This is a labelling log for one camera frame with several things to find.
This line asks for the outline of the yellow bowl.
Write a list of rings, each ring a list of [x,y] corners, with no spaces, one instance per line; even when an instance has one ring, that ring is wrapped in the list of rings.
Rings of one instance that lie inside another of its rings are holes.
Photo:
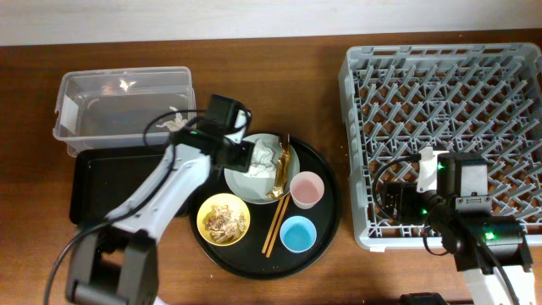
[[[234,210],[241,211],[245,215],[248,221],[248,228],[246,232],[237,241],[233,241],[231,243],[226,243],[223,245],[217,244],[210,238],[209,234],[205,231],[203,219],[211,211],[213,205],[228,205]],[[204,241],[217,247],[228,247],[240,241],[249,230],[250,223],[251,223],[251,215],[246,203],[243,200],[241,200],[239,197],[233,194],[229,194],[229,193],[219,193],[219,194],[210,196],[199,207],[199,209],[197,210],[197,215],[196,215],[196,227],[200,236],[203,238]]]

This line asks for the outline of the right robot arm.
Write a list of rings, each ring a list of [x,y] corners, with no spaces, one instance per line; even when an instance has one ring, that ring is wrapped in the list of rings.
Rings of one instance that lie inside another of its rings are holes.
[[[512,216],[492,216],[489,197],[474,192],[417,192],[413,183],[386,182],[384,207],[400,220],[424,224],[441,235],[475,304],[535,304],[533,259]]]

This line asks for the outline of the white tissue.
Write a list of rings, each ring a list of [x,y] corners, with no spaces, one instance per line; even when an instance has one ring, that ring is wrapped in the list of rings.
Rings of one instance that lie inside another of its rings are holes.
[[[246,176],[257,179],[274,179],[277,171],[279,142],[277,137],[257,138]]]

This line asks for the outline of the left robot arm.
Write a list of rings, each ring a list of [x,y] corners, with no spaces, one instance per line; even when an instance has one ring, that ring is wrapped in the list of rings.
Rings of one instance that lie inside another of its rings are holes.
[[[103,220],[82,229],[72,254],[65,296],[74,304],[160,304],[158,243],[176,213],[216,167],[246,172],[252,144],[245,128],[175,132],[157,168]]]

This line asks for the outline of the pink cup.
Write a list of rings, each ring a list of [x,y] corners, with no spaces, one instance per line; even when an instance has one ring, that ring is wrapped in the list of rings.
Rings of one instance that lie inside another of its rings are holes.
[[[294,204],[301,209],[315,206],[324,196],[325,186],[322,178],[310,171],[297,174],[290,183],[290,194]]]

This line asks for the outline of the gold foil wrapper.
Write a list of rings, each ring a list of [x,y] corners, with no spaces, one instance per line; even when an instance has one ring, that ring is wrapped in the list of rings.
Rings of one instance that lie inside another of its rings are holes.
[[[274,200],[279,200],[283,196],[288,180],[288,168],[291,158],[289,134],[281,137],[280,147],[281,154],[276,168],[274,186],[267,194],[268,197]]]

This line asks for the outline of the food scraps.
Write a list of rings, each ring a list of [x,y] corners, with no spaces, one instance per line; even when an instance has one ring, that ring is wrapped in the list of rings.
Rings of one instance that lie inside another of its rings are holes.
[[[210,238],[221,245],[237,241],[248,228],[245,215],[228,205],[213,205],[203,224]]]

